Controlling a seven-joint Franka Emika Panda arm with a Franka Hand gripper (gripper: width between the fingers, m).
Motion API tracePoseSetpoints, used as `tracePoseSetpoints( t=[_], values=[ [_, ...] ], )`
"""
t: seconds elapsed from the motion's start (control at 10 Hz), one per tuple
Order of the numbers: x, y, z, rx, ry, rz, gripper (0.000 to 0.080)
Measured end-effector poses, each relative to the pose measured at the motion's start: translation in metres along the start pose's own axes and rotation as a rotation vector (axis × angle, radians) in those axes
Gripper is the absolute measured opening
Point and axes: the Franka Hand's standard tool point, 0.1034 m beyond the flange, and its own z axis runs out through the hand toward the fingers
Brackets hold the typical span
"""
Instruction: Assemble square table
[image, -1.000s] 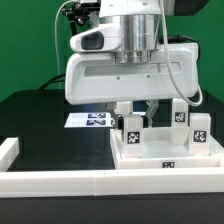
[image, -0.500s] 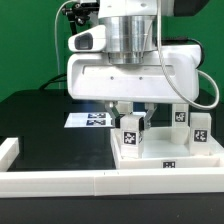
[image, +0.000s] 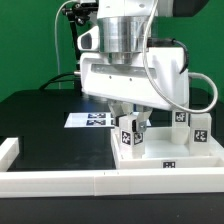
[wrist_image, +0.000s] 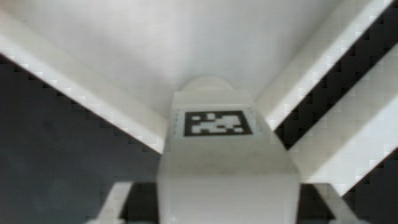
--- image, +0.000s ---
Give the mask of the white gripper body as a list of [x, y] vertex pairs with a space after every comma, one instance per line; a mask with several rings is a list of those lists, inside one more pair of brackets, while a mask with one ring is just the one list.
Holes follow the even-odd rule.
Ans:
[[[151, 77], [160, 91], [178, 105], [189, 101], [188, 71], [183, 67], [179, 47], [152, 47], [147, 52]], [[142, 54], [131, 65], [108, 63], [106, 54], [83, 53], [80, 61], [82, 91], [88, 95], [170, 110], [171, 106], [154, 90], [143, 67]]]

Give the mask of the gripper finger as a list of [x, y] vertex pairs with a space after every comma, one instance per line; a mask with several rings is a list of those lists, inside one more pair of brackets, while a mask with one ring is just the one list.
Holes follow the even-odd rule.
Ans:
[[137, 133], [144, 133], [147, 129], [147, 121], [153, 109], [150, 107], [137, 107], [134, 114], [135, 119], [132, 122], [132, 131]]
[[126, 116], [132, 112], [132, 105], [130, 103], [109, 100], [108, 106], [111, 114], [113, 115], [115, 126], [119, 126], [120, 117]]

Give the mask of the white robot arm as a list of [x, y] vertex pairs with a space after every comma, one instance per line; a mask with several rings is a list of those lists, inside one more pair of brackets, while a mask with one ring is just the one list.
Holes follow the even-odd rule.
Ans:
[[96, 0], [96, 25], [78, 38], [84, 93], [105, 97], [115, 124], [137, 110], [143, 132], [154, 108], [186, 112], [188, 53], [174, 39], [152, 35], [156, 17], [193, 17], [209, 0]]

